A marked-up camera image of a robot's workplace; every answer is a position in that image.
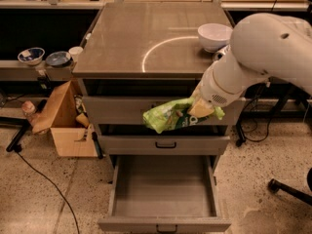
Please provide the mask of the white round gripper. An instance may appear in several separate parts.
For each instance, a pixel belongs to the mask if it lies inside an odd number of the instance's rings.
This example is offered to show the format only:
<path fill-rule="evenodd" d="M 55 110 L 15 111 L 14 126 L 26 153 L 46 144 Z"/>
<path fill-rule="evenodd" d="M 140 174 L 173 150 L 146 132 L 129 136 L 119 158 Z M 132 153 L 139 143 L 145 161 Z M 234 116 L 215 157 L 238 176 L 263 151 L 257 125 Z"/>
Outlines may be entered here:
<path fill-rule="evenodd" d="M 211 115 L 215 111 L 213 105 L 225 107 L 235 100 L 234 95 L 228 94 L 216 83 L 212 69 L 205 71 L 191 97 L 196 99 L 188 109 L 188 113 L 197 118 Z"/>

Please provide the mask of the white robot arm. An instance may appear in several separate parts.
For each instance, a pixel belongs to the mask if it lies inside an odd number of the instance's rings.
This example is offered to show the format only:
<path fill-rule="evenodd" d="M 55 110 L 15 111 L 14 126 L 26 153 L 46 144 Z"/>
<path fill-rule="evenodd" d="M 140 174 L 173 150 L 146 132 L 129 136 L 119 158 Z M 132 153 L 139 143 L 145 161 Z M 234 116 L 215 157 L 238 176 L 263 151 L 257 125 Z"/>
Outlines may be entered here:
<path fill-rule="evenodd" d="M 204 72 L 188 113 L 213 114 L 248 87 L 276 77 L 312 95 L 312 26 L 304 19 L 258 13 L 234 27 L 230 49 Z"/>

